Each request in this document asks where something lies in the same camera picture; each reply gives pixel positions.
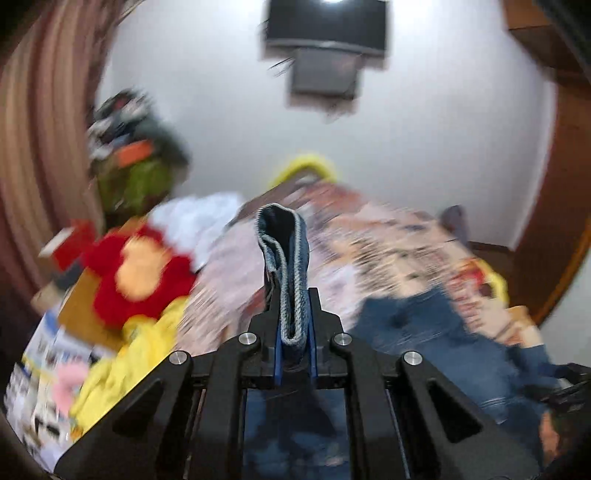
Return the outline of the blue denim jacket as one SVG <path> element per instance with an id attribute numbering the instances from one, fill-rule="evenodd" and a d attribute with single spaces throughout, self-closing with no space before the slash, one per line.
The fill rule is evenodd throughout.
<path id="1" fill-rule="evenodd" d="M 280 314 L 276 337 L 263 349 L 273 361 L 273 384 L 256 383 L 245 397 L 242 476 L 354 479 L 345 395 L 338 388 L 318 388 L 311 372 L 304 219 L 277 204 L 264 206 L 257 213 L 256 236 L 266 263 L 267 305 L 278 299 Z M 407 300 L 369 299 L 359 323 L 344 331 L 383 354 L 424 356 L 528 450 L 537 475 L 542 471 L 542 406 L 526 390 L 553 384 L 554 378 L 529 374 L 537 353 L 519 355 L 469 332 L 440 289 Z"/>

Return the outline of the pile of clutter clothes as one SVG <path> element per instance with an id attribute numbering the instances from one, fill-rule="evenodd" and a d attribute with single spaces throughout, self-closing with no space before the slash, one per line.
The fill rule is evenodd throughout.
<path id="1" fill-rule="evenodd" d="M 141 90 L 121 90 L 98 107 L 87 129 L 90 159 L 102 161 L 124 147 L 145 142 L 155 155 L 176 168 L 189 165 L 179 137 L 154 113 L 151 98 Z"/>

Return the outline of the yellow cloth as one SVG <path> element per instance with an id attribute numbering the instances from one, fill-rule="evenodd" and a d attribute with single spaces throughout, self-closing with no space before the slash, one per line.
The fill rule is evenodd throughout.
<path id="1" fill-rule="evenodd" d="M 157 319 L 136 315 L 122 328 L 124 345 L 89 370 L 69 410 L 83 435 L 172 352 L 187 299 L 173 300 Z"/>

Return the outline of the red plush toy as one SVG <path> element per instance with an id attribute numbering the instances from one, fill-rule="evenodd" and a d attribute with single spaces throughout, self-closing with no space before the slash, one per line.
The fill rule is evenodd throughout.
<path id="1" fill-rule="evenodd" d="M 136 315 L 156 319 L 170 302 L 190 294 L 197 274 L 190 259 L 163 243 L 162 234 L 140 222 L 108 232 L 80 257 L 99 279 L 93 308 L 102 324 L 121 331 Z"/>

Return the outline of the brown cardboard box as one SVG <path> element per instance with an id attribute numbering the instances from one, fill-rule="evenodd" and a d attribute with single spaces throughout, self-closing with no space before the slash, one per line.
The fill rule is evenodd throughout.
<path id="1" fill-rule="evenodd" d="M 124 344 L 121 334 L 108 330 L 93 308 L 98 286 L 99 279 L 85 269 L 67 292 L 50 282 L 32 297 L 31 305 L 40 315 L 50 311 L 57 326 L 75 339 L 117 352 Z"/>

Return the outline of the patterned printed bed cover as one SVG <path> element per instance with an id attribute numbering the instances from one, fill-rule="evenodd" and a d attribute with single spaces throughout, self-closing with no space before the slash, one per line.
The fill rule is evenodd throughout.
<path id="1" fill-rule="evenodd" d="M 347 186 L 300 181 L 244 204 L 214 243 L 178 325 L 177 347 L 192 355 L 211 352 L 263 309 L 256 213 L 271 203 L 304 218 L 308 285 L 346 329 L 358 323 L 370 297 L 406 298 L 441 287 L 469 331 L 507 346 L 542 345 L 527 309 L 509 307 L 504 280 L 436 218 L 370 201 Z"/>

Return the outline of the white cloth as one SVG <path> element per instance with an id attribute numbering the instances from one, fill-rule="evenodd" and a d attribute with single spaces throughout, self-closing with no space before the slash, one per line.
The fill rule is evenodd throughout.
<path id="1" fill-rule="evenodd" d="M 190 259 L 197 272 L 207 263 L 214 243 L 242 209 L 238 192 L 217 192 L 207 197 L 174 198 L 154 207 L 148 226 L 162 234 L 163 243 Z"/>

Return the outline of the purple grey bag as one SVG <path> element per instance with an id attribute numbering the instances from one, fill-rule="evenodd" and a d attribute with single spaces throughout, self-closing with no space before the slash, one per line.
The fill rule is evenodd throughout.
<path id="1" fill-rule="evenodd" d="M 465 210 L 461 205 L 446 208 L 440 215 L 440 223 L 463 245 L 469 245 L 469 230 Z"/>

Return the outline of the green storage bag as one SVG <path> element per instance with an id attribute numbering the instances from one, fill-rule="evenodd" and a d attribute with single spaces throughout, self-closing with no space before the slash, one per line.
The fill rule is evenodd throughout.
<path id="1" fill-rule="evenodd" d="M 143 216 L 171 191 L 171 169 L 159 158 L 126 167 L 107 161 L 96 175 L 103 211 L 122 216 Z"/>

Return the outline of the orange box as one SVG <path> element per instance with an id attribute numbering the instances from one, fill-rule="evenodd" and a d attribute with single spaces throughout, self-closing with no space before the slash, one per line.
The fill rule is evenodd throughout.
<path id="1" fill-rule="evenodd" d="M 153 154 L 153 144 L 149 140 L 139 140 L 120 147 L 114 152 L 119 168 L 131 166 L 144 161 Z"/>

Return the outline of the brown wooden wardrobe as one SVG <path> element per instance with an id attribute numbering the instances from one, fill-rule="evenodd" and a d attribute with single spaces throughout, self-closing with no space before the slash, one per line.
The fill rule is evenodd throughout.
<path id="1" fill-rule="evenodd" d="M 534 206 L 514 254 L 510 296 L 541 325 L 590 248 L 590 27 L 587 1 L 506 1 L 509 33 L 556 90 Z"/>

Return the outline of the striped brown curtain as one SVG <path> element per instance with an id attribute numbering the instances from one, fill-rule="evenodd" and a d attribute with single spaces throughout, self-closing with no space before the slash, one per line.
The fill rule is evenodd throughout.
<path id="1" fill-rule="evenodd" d="M 121 1 L 36 1 L 1 43 L 1 281 L 30 299 L 40 249 L 74 220 L 104 225 L 87 128 Z"/>

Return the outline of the wall-mounted black television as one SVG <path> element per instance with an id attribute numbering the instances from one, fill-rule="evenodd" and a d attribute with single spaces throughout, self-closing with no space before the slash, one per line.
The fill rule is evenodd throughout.
<path id="1" fill-rule="evenodd" d="M 266 46 L 289 50 L 294 95 L 352 101 L 363 59 L 387 53 L 388 6 L 375 0 L 271 0 Z"/>

